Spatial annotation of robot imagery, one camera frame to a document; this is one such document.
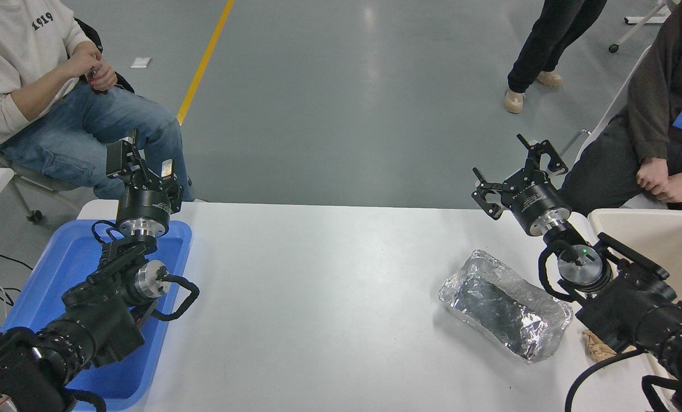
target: aluminum foil package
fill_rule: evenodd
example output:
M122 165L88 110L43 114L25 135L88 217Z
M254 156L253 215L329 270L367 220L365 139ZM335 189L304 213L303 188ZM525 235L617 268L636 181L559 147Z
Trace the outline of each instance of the aluminum foil package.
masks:
M519 277L486 251L475 250L438 293L456 318L528 363L557 350L572 309Z

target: chair wheel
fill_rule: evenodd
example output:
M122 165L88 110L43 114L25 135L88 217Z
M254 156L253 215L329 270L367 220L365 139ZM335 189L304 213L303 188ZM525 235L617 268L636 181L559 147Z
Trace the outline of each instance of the chair wheel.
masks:
M41 211L30 211L30 214L25 218L33 224L38 224L38 222L43 220L43 213Z

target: shoe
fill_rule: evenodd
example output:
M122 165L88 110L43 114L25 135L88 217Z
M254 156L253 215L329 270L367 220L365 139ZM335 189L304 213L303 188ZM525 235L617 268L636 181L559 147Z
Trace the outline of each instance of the shoe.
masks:
M559 87L562 86L564 79L556 71L552 70L551 72L540 72L540 75L537 76L537 81L545 86Z
M503 97L503 107L509 113L518 114L522 112L524 106L524 93L514 93L511 89L506 89L506 96Z

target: gray floor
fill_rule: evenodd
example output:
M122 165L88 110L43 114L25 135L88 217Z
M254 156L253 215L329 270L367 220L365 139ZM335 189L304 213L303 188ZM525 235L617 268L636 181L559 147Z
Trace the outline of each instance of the gray floor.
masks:
M139 94L175 111L224 8L210 0L64 3L100 32L106 60ZM224 203L476 208L471 167L495 181L522 167L517 133L562 148L595 126L658 28L645 27L617 54L608 45L627 31L623 16L654 5L609 2L565 52L564 86L534 84L513 115L501 106L506 74L541 2L236 0L183 125L195 194ZM135 57L153 61L130 69ZM4 193L0 253L34 264L75 214L25 193L46 221L28 224ZM85 189L69 196L93 199ZM3 286L19 287L27 275L0 260Z

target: person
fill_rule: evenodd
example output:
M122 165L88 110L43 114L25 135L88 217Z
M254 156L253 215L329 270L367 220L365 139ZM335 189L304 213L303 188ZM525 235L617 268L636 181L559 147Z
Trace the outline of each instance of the person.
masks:
M503 107L518 114L524 107L524 92L539 81L559 87L563 78L555 71L564 50L595 23L606 0L545 0L540 18L532 26L519 57L507 77L509 88Z
M116 83L114 68L59 0L0 0L0 152L118 199L124 183L105 176L106 144L137 128L148 168L160 174L173 159L183 199L192 201L176 116Z
M644 192L682 209L682 2L634 70L626 107L582 151L560 189L585 215Z

